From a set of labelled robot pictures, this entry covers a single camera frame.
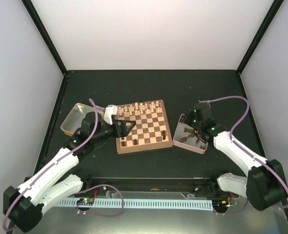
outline black table surface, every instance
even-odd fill
[[[181,114],[188,113],[199,100],[230,95],[243,96],[240,78],[234,70],[118,70],[71,71],[57,117],[46,162],[51,160],[69,138],[60,129],[73,106],[89,104],[92,98],[99,106],[121,105],[162,99],[172,136]],[[246,104],[229,99],[211,104],[214,119],[230,128],[244,113]],[[248,115],[234,135],[247,147],[261,154],[253,121]],[[240,168],[226,155],[209,146],[201,155],[177,146],[118,155],[115,139],[94,150],[78,165],[92,177],[116,178],[195,178],[221,172],[243,176]]]

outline white cable tray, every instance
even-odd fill
[[[68,197],[55,207],[76,207],[79,198]],[[80,205],[82,208],[121,208],[121,199],[96,198],[93,205]],[[167,200],[167,199],[124,199],[124,208],[133,209],[180,209],[213,211],[209,200]]]

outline black corner post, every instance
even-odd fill
[[[38,15],[34,5],[32,4],[31,0],[21,0],[22,3],[24,4],[24,6],[26,7],[31,19],[33,20],[33,22],[35,23],[38,31],[40,32],[43,40],[45,41],[45,44],[47,45],[48,49],[50,50],[52,56],[54,57],[61,73],[63,75],[65,75],[67,73],[67,69],[64,65],[64,63],[62,62],[50,36],[48,35],[44,24],[42,23],[40,16]]]
[[[254,53],[257,45],[260,43],[262,37],[264,36],[266,30],[268,29],[271,21],[274,19],[276,13],[278,12],[281,4],[284,2],[284,0],[274,0],[272,3],[269,11],[267,12],[265,18],[263,19],[263,22],[259,29],[257,30],[248,50],[246,51],[246,54],[244,55],[243,59],[241,60],[239,67],[237,68],[236,72],[238,75],[241,75],[243,70],[245,69],[247,63],[249,62],[250,58],[252,57],[252,54]]]

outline white wall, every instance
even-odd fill
[[[288,182],[288,0],[242,77],[266,155],[282,163]]]
[[[2,197],[31,176],[62,74],[20,0],[0,0],[0,233]]]
[[[33,0],[68,69],[237,69],[273,0]]]

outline white backdrop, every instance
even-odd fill
[[[273,0],[33,0],[65,66],[236,69]]]

